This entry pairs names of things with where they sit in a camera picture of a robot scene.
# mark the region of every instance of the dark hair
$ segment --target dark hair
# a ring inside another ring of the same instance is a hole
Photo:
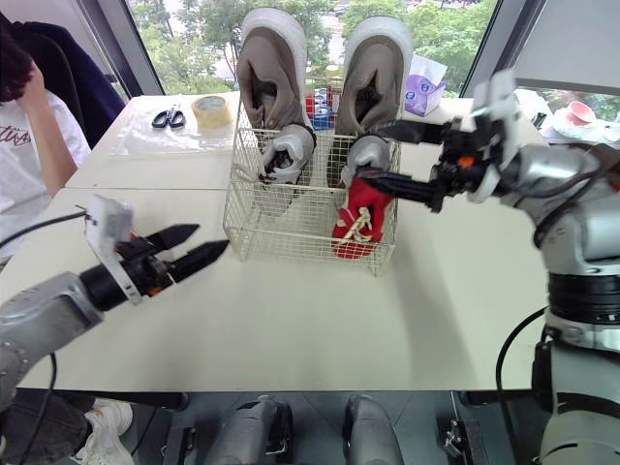
[[[18,99],[30,79],[32,58],[0,23],[0,103]]]

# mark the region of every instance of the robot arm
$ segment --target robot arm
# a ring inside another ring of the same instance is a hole
[[[548,271],[548,342],[539,344],[533,390],[553,413],[542,438],[543,465],[620,464],[620,153],[597,146],[519,147],[510,71],[475,93],[476,131],[398,121],[379,135],[442,143],[428,181],[365,171],[365,181],[439,212],[467,193],[523,210]]]
[[[98,325],[113,307],[126,300],[138,303],[143,295],[154,296],[212,264],[228,245],[226,240],[206,242],[176,261],[164,261],[158,254],[187,240],[199,226],[174,225],[131,238],[131,220],[126,205],[94,199],[86,237],[104,264],[80,275],[54,276],[0,306],[0,413],[41,358]]]

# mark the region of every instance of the purple box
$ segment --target purple box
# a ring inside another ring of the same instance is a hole
[[[428,78],[419,75],[407,77],[405,110],[419,116],[426,116],[439,105],[446,89],[446,83],[433,84]]]

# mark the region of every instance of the wire basket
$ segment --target wire basket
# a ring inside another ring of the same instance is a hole
[[[318,79],[308,81],[315,85],[325,83]],[[317,146],[313,159],[297,184],[265,184],[252,173],[258,173],[264,148],[278,131],[252,129],[243,105],[239,105],[224,215],[226,235],[243,261],[260,256],[327,262],[370,268],[377,275],[394,248],[397,201],[388,207],[381,242],[348,239],[349,258],[338,257],[333,248],[342,242],[332,238],[331,233],[347,191],[327,186],[338,184],[339,168],[346,165],[349,147],[356,138],[337,136],[328,127],[318,130],[315,125],[315,131]],[[399,171],[400,144],[390,144],[390,156],[390,170]]]

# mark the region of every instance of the green foliage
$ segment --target green foliage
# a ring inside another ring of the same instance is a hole
[[[171,15],[166,11],[163,0],[130,0],[130,7],[139,31],[153,26],[166,38],[172,37]]]
[[[130,0],[144,46],[167,94],[227,92],[233,84],[213,75],[218,53],[199,37],[172,34],[162,0]]]
[[[352,0],[342,15],[342,37],[347,40],[356,26],[372,16],[391,16],[403,20],[407,8],[402,0]]]
[[[604,119],[605,121],[613,121],[620,111],[620,96],[617,95],[539,88],[532,88],[532,90],[541,94],[552,111],[565,108],[574,100],[579,100],[586,104],[596,113],[597,118]]]
[[[462,9],[441,9],[435,3],[426,3],[408,15],[416,54],[448,65],[444,77],[447,90],[460,91],[496,3],[482,0]]]
[[[331,6],[329,0],[183,0],[178,18],[187,28],[186,36],[198,36],[219,50],[227,58],[232,75],[236,76],[241,23],[251,10],[260,7],[278,8],[291,14],[305,32],[308,60],[316,69],[324,69],[330,34],[321,23],[321,16]]]
[[[407,13],[399,0],[353,0],[351,8],[342,16],[343,37],[348,38],[359,22],[371,16],[402,19],[411,29],[415,54],[448,65],[444,78],[446,89],[458,93],[496,3],[497,0],[482,0],[467,8],[448,9],[427,2]]]

